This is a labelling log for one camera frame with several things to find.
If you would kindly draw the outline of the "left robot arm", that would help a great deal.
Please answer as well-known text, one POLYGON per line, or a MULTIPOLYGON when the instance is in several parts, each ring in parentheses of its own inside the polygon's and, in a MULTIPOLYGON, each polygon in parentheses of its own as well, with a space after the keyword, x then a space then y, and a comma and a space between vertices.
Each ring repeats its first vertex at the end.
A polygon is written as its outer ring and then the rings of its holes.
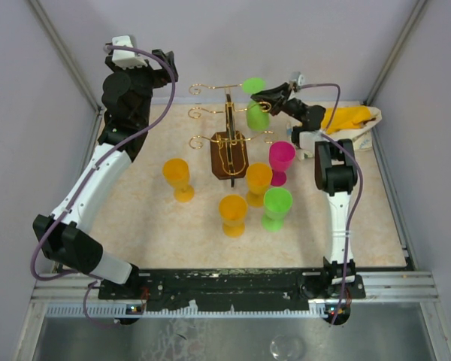
POLYGON ((101 204, 121 174, 135 161, 148 132, 153 91, 179 80, 174 53, 160 49, 146 52, 130 46, 107 44, 106 66, 111 73, 102 84, 104 128, 92 158, 65 199, 50 215, 39 214, 32 225, 38 239, 30 261, 36 270, 38 254, 67 266, 64 275, 76 272, 114 284, 130 299, 139 294, 138 267, 108 252, 89 234, 101 204))

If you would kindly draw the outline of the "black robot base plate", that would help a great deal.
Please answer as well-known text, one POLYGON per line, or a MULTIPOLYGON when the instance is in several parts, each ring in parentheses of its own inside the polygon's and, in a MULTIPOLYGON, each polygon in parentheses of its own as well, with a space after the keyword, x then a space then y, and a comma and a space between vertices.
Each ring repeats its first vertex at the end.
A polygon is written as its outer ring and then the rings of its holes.
POLYGON ((319 268, 139 269, 125 284, 102 281, 100 300, 138 300, 148 311, 306 311, 314 299, 334 300, 340 285, 319 268))

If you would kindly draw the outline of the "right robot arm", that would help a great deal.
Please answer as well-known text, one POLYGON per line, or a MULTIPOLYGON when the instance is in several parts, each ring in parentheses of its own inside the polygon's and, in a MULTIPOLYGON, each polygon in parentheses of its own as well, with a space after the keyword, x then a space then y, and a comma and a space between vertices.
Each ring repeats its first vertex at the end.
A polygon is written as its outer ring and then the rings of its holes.
POLYGON ((290 140, 297 149, 309 151, 314 158, 314 180, 316 188, 325 194, 330 214, 330 250, 324 257, 321 289, 335 298, 347 289, 356 278, 356 266, 350 250, 350 224, 357 205, 351 205, 353 189, 362 185, 362 173, 357 164, 353 143, 344 138, 332 140, 327 129, 336 114, 341 88, 336 83, 301 85, 291 80, 275 88, 251 95, 258 103, 269 105, 269 114, 285 113, 299 122, 290 128, 290 140), (306 105, 296 98, 302 89, 334 87, 337 90, 329 119, 323 126, 326 110, 319 105, 306 105))

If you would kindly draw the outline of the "green wine glass back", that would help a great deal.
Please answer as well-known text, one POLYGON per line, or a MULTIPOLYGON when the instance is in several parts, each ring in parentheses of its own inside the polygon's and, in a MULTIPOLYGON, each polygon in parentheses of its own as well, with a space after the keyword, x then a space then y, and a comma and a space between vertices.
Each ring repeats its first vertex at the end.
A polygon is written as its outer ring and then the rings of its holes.
MULTIPOLYGON (((265 90, 265 84, 266 82, 262 78, 251 77, 243 82, 242 89, 244 93, 253 95, 265 90)), ((264 112, 262 106, 253 100, 247 105, 246 119, 247 126, 257 132, 267 130, 270 124, 269 114, 264 112)))

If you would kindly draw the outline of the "pink wine glass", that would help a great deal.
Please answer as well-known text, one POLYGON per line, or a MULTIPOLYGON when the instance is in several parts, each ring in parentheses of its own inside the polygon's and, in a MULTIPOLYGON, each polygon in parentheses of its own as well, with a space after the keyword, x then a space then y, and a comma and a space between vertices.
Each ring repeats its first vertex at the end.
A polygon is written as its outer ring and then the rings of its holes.
POLYGON ((286 171, 295 158, 295 147, 287 141, 276 141, 269 149, 269 164, 273 172, 271 186, 281 187, 287 181, 286 171))

